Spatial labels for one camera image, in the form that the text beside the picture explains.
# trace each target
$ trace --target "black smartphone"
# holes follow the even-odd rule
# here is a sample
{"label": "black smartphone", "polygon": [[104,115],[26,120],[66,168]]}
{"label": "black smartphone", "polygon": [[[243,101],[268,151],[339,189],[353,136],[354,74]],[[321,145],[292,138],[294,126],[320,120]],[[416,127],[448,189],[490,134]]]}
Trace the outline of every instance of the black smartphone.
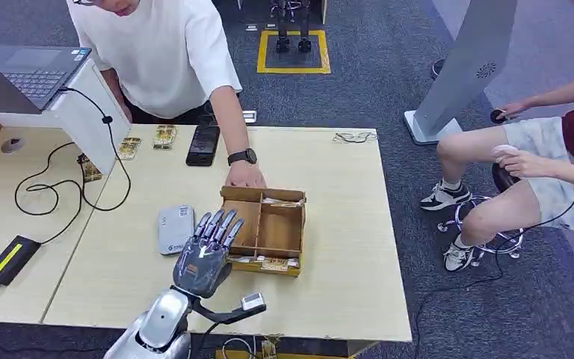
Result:
{"label": "black smartphone", "polygon": [[219,126],[197,126],[192,136],[186,164],[208,167],[215,160],[221,130]]}

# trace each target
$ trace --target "speaker grille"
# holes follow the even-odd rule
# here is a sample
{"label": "speaker grille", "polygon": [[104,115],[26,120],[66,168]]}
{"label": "speaker grille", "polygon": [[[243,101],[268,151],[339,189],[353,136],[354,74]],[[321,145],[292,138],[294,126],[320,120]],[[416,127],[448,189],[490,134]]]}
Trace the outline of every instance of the speaker grille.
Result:
{"label": "speaker grille", "polygon": [[496,62],[488,62],[487,64],[481,66],[478,70],[476,70],[476,78],[477,79],[485,79],[490,77],[496,71]]}

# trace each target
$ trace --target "laptop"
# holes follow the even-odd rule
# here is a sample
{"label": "laptop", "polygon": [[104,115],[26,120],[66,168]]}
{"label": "laptop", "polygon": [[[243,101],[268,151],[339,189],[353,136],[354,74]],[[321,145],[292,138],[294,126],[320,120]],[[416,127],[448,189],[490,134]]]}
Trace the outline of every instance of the laptop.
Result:
{"label": "laptop", "polygon": [[90,53],[80,47],[0,45],[0,113],[40,114]]}

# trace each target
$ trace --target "white power bank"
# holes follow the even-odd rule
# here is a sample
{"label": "white power bank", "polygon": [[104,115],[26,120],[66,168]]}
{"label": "white power bank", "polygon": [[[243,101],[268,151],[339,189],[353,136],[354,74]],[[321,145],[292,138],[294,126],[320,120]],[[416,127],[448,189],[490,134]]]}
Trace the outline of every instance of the white power bank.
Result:
{"label": "white power bank", "polygon": [[157,243],[159,253],[170,256],[182,251],[194,232],[194,210],[181,204],[164,208],[157,217]]}

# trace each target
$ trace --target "white shorts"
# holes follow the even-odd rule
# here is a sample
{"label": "white shorts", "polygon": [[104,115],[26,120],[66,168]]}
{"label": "white shorts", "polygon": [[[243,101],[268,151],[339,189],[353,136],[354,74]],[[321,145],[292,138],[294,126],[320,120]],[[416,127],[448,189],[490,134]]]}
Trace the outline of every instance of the white shorts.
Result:
{"label": "white shorts", "polygon": [[[562,118],[534,118],[503,126],[510,145],[538,156],[573,162],[574,158],[564,145]],[[542,222],[560,215],[574,199],[574,185],[555,178],[536,177],[529,182],[540,204]],[[559,219],[546,224],[574,230],[574,205]]]}

